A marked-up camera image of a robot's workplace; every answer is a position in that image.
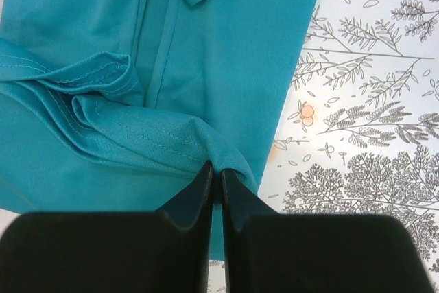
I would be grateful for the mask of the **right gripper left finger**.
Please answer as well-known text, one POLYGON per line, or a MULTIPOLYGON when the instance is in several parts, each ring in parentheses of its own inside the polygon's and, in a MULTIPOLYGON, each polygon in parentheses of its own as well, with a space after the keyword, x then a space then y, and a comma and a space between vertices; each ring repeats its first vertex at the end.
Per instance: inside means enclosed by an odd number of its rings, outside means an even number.
POLYGON ((213 167, 152 212, 33 212, 1 237, 2 292, 205 292, 213 167))

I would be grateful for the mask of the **teal t shirt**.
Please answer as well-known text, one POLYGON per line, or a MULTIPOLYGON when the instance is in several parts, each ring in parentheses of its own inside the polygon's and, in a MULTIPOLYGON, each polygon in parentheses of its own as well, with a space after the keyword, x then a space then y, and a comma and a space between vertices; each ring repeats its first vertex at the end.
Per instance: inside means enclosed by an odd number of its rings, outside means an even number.
POLYGON ((207 161, 257 192, 316 0, 3 0, 1 208, 152 211, 207 161))

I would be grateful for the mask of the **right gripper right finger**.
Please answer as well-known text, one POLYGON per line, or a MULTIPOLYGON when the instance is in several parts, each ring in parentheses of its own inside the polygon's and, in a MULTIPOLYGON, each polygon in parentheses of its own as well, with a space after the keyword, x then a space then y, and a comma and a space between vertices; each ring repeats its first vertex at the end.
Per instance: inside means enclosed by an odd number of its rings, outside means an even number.
POLYGON ((222 172, 228 292, 431 292, 409 233, 386 215, 277 213, 222 172))

